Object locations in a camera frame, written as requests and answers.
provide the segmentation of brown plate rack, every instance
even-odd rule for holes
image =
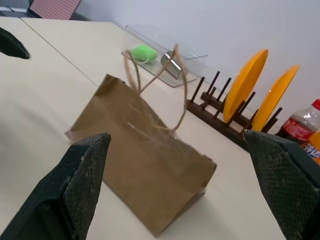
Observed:
[[[220,74],[220,71],[218,71],[212,80],[209,88],[207,91],[204,91],[200,98],[203,100],[201,104],[197,104],[194,102],[199,89],[201,85],[203,84],[205,77],[202,77],[200,79],[200,82],[198,86],[196,87],[193,96],[191,99],[187,100],[187,110],[196,115],[198,118],[209,124],[211,127],[216,129],[218,132],[226,136],[228,139],[239,145],[241,148],[245,149],[247,151],[247,145],[243,139],[243,133],[246,129],[252,128],[252,122],[258,112],[258,110],[255,111],[255,113],[250,117],[247,118],[243,116],[243,111],[248,106],[249,102],[253,99],[255,96],[255,92],[252,92],[247,101],[242,101],[242,103],[239,105],[239,107],[236,109],[230,120],[225,123],[224,121],[220,120],[218,118],[219,113],[223,113],[224,107],[225,107],[225,101],[227,96],[223,100],[221,100],[227,86],[229,85],[231,78],[229,78],[225,85],[223,86],[221,92],[219,93],[218,97],[214,97],[214,93],[216,91],[216,87],[214,86],[218,76]],[[206,110],[206,107],[210,105],[216,109],[216,112],[212,114],[211,112]],[[281,112],[282,108],[279,107],[277,111],[272,115],[272,117],[269,119],[269,121],[264,125],[261,132],[267,133],[271,127],[277,122],[277,116]],[[236,122],[242,127],[242,130],[239,132],[232,128],[230,124],[232,122]]]

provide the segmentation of paper bag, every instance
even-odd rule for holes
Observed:
[[[136,91],[107,75],[67,133],[72,141],[111,134],[103,180],[155,236],[204,195],[216,169],[166,128]]]

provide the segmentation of twisted paper handle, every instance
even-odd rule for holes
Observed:
[[[167,127],[162,127],[162,126],[155,126],[157,128],[161,128],[161,129],[166,129],[169,130],[171,132],[175,132],[179,126],[181,125],[182,120],[185,117],[186,111],[187,111],[187,77],[186,77],[186,72],[185,72],[185,66],[183,65],[181,58],[180,58],[180,54],[179,54],[179,50],[178,50],[178,44],[174,45],[172,54],[170,56],[170,59],[168,62],[166,62],[166,64],[162,67],[162,69],[158,72],[158,74],[156,76],[154,76],[142,89],[141,89],[141,81],[140,81],[140,74],[139,74],[139,70],[138,70],[138,66],[136,61],[134,60],[134,58],[132,57],[132,54],[129,50],[124,51],[124,68],[125,68],[125,73],[126,76],[129,80],[129,83],[131,85],[131,87],[140,95],[154,80],[156,80],[160,74],[163,73],[163,71],[168,67],[169,63],[171,62],[171,60],[174,58],[174,56],[176,57],[176,60],[179,64],[179,67],[181,68],[181,74],[182,74],[182,80],[183,80],[183,86],[184,86],[184,96],[183,96],[183,113],[178,121],[178,123],[176,124],[176,126],[174,128],[167,128]],[[135,73],[136,73],[136,79],[137,79],[137,83],[138,86],[135,83],[135,80],[130,72],[130,68],[129,68],[129,62],[128,59],[130,59],[133,64],[134,64],[134,69],[135,69]]]

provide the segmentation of yellow plate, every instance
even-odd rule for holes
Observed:
[[[252,130],[262,130],[299,67],[300,65],[292,66],[273,84],[253,119]]]
[[[260,76],[268,57],[268,49],[256,53],[235,78],[225,99],[223,118],[227,123],[242,101],[247,100]]]

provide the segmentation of white wall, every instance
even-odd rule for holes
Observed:
[[[252,110],[287,68],[301,64],[278,105],[284,108],[281,122],[320,98],[319,0],[82,0],[77,11],[93,21],[175,32],[196,52],[209,54],[204,75],[212,79],[220,70],[220,88],[255,52],[268,48]]]

